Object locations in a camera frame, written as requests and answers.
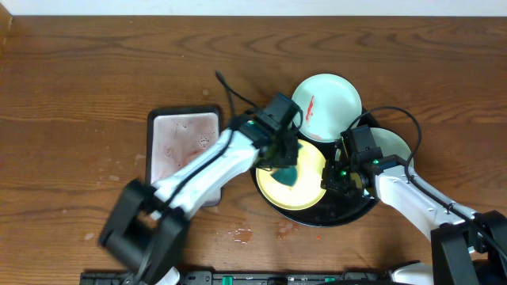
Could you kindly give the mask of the yellow plate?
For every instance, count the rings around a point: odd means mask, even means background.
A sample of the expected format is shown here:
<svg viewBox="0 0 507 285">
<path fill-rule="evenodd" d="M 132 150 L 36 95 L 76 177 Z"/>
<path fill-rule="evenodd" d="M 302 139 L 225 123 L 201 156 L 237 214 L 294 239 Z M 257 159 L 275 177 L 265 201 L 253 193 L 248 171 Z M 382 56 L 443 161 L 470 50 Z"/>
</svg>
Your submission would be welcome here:
<svg viewBox="0 0 507 285">
<path fill-rule="evenodd" d="M 273 174 L 276 170 L 255 169 L 254 180 L 261 194 L 272 204 L 285 210 L 301 211 L 314 206 L 326 193 L 321 187 L 322 171 L 326 159 L 311 143 L 300 139 L 297 178 L 293 185 L 282 184 Z"/>
</svg>

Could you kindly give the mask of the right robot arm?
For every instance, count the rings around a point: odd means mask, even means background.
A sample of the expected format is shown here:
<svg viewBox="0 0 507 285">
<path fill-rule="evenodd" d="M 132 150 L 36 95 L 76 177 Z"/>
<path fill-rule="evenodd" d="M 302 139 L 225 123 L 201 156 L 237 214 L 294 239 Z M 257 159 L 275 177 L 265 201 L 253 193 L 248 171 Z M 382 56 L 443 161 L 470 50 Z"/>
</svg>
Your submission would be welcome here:
<svg viewBox="0 0 507 285">
<path fill-rule="evenodd" d="M 341 134 L 340 161 L 328 161 L 322 186 L 357 190 L 403 215 L 431 243 L 432 263 L 412 262 L 387 272 L 381 284 L 504 284 L 506 217 L 480 213 L 422 179 L 410 162 L 386 156 L 368 126 Z"/>
</svg>

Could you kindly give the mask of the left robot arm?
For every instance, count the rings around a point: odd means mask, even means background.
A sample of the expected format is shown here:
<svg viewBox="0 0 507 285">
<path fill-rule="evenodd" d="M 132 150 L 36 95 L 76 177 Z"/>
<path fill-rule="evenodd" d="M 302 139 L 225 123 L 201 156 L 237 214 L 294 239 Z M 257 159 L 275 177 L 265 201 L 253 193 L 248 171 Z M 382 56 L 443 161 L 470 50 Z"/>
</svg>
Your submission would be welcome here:
<svg viewBox="0 0 507 285">
<path fill-rule="evenodd" d="M 170 177 L 126 184 L 99 244 L 128 268 L 130 284 L 156 284 L 181 260 L 192 217 L 209 196 L 252 167 L 297 162 L 301 108 L 279 93 L 233 117 L 217 142 Z"/>
</svg>

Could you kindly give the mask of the green orange sponge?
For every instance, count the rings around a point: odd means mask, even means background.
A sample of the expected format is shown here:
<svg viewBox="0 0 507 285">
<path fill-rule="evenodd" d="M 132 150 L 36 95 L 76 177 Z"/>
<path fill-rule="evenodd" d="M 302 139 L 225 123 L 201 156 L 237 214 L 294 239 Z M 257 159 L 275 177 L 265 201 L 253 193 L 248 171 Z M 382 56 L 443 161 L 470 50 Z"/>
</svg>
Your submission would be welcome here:
<svg viewBox="0 0 507 285">
<path fill-rule="evenodd" d="M 294 165 L 290 165 L 289 167 L 274 169 L 270 176 L 276 182 L 292 187 L 298 179 L 298 171 Z"/>
</svg>

